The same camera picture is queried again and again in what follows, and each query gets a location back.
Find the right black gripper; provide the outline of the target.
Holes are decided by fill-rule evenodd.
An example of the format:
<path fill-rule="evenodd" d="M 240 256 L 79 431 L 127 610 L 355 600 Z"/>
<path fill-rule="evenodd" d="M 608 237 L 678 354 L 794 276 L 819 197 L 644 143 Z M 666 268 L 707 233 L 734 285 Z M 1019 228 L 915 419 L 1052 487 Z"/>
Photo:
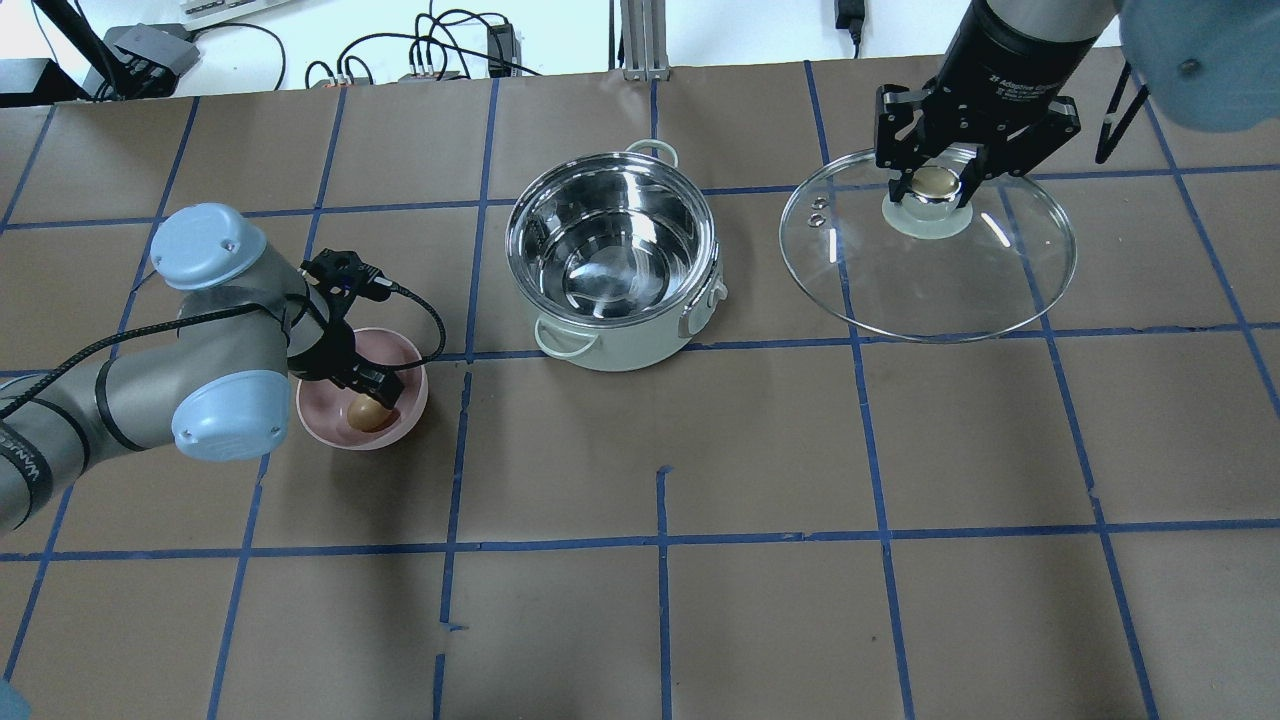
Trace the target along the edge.
<path fill-rule="evenodd" d="M 888 200 L 900 204 L 913 177 L 955 143 L 974 147 L 957 209 L 984 182 L 1034 169 L 1080 132 L 1075 101 L 1060 90 L 1082 60 L 1083 33 L 1065 10 L 973 1 L 933 78 L 918 91 L 877 90 L 876 164 L 896 172 Z"/>

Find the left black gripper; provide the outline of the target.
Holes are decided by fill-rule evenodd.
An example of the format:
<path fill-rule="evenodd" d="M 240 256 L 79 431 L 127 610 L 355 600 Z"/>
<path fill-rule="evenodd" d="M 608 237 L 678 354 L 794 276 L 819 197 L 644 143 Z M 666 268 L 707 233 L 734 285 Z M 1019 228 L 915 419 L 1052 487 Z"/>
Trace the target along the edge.
<path fill-rule="evenodd" d="M 289 296 L 288 300 L 302 306 L 298 319 L 310 316 L 321 327 L 319 340 L 288 357 L 288 372 L 301 380 L 329 380 L 340 389 L 365 393 L 384 409 L 393 410 L 404 391 L 397 372 L 361 356 L 355 347 L 355 331 L 344 320 L 323 320 L 308 297 Z"/>

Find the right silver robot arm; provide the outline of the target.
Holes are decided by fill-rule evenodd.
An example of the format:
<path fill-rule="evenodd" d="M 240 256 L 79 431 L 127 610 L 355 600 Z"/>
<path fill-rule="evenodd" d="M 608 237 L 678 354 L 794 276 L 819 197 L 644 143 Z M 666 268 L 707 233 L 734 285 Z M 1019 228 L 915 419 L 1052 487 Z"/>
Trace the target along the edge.
<path fill-rule="evenodd" d="M 877 91 L 874 152 L 901 202 L 925 165 L 955 143 L 974 156 L 959 206 L 984 181 L 1024 176 L 1080 131 L 1062 87 L 1117 22 L 1137 102 L 1153 99 L 1179 126 L 1238 132 L 1277 115 L 1275 1 L 973 1 L 922 90 Z"/>

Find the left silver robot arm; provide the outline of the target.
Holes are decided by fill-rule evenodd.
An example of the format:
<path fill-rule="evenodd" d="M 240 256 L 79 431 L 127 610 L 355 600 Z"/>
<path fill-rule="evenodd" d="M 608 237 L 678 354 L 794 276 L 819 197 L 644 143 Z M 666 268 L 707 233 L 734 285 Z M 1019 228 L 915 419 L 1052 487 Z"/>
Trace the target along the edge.
<path fill-rule="evenodd" d="M 3 530 L 23 527 L 100 462 L 175 446 L 256 460 L 287 438 L 296 380 L 328 380 L 392 407 L 396 369 L 362 357 L 346 314 L 401 287 L 352 251 L 292 265 L 236 209 L 204 202 L 160 224 L 150 260 L 183 296 L 175 320 L 81 350 L 3 386 Z"/>

